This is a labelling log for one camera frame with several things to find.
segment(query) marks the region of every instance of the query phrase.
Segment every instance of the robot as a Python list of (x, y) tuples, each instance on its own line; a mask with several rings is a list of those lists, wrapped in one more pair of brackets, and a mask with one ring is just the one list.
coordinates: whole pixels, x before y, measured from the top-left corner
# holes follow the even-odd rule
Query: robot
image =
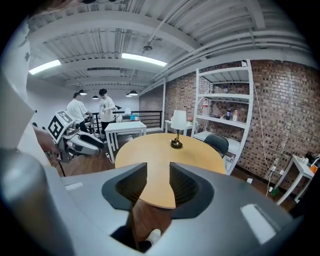
[(64, 110), (55, 113), (48, 132), (60, 150), (58, 162), (69, 163), (74, 156), (96, 156), (104, 148), (104, 144), (94, 135), (83, 132)]

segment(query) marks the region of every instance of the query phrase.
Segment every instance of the brick wall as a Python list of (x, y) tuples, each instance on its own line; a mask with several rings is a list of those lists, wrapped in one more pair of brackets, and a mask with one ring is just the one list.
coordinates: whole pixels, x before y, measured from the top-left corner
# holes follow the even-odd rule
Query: brick wall
[[(162, 111), (163, 93), (164, 93), (164, 86), (161, 85), (141, 95), (139, 97), (139, 110), (140, 111)], [(155, 125), (158, 125), (159, 122), (161, 122), (161, 120), (159, 120), (160, 116), (158, 116), (159, 115), (158, 112), (141, 113), (140, 115), (141, 115), (140, 121), (143, 121), (143, 123), (147, 127), (154, 128)]]
[[(201, 72), (241, 66), (240, 62), (225, 63), (201, 70)], [(304, 156), (308, 150), (320, 152), (320, 76), (318, 71), (293, 62), (254, 60), (251, 62), (253, 81), (259, 98), (266, 159), (269, 166), (284, 170), (291, 155)], [(195, 72), (181, 76), (166, 84), (165, 119), (172, 117), (174, 110), (185, 110), (187, 117), (193, 117), (195, 104)], [(200, 92), (208, 89), (212, 93), (223, 93), (225, 85), (229, 93), (249, 94), (246, 84), (210, 85), (200, 78)], [(202, 101), (198, 112), (202, 112)], [(238, 120), (245, 122), (248, 105), (211, 101), (209, 113), (224, 115), (227, 108), (238, 110)], [(203, 131), (204, 121), (199, 121)], [(241, 141), (243, 129), (209, 121), (207, 130), (228, 138)], [(237, 164), (246, 170), (268, 179), (270, 171), (266, 167), (263, 153), (260, 116), (254, 95), (253, 113), (249, 134)], [(285, 177), (281, 187), (287, 189), (297, 176), (294, 167)], [(276, 183), (278, 173), (271, 182)], [(294, 193), (303, 188), (307, 180), (302, 179)]]

